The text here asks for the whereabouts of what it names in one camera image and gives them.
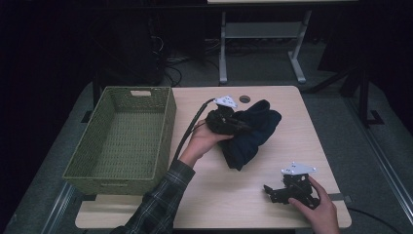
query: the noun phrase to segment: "wicker basket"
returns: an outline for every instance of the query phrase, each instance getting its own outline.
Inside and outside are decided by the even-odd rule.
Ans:
[[[168,169],[175,112],[171,88],[107,87],[63,178],[85,194],[144,194]]]

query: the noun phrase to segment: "finger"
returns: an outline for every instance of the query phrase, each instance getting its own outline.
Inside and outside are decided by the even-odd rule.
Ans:
[[[306,218],[309,218],[313,211],[295,198],[288,198],[288,203],[295,207],[295,209],[302,213]]]
[[[325,189],[315,179],[309,176],[309,181],[312,184],[312,186],[316,189],[317,193],[319,194],[319,199],[321,202],[330,200],[330,197],[328,196]]]

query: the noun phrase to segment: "metal frame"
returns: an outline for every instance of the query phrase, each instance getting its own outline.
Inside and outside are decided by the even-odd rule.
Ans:
[[[307,26],[310,21],[312,11],[307,11],[301,22],[251,22],[236,23],[227,22],[226,13],[222,12],[221,21],[221,53],[219,55],[219,83],[228,82],[227,66],[225,59],[225,39],[226,38],[296,38],[297,44],[293,51],[288,52],[297,81],[300,84],[306,83],[303,70],[298,62],[298,54],[306,35]]]

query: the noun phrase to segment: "plaid shirt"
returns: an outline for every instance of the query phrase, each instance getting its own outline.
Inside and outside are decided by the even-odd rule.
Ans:
[[[173,162],[161,182],[143,196],[127,224],[115,228],[111,234],[172,233],[179,203],[194,174],[195,171],[181,161]]]

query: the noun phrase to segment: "white object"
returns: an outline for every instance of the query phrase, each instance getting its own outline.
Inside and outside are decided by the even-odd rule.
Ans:
[[[310,173],[316,173],[317,169],[306,166],[303,164],[298,164],[295,162],[292,162],[291,166],[286,169],[282,169],[282,174],[284,175],[302,175],[302,174],[310,174]]]
[[[234,100],[230,96],[216,98],[213,100],[213,102],[220,104],[220,105],[232,107],[232,108],[238,107],[238,105],[234,102]]]

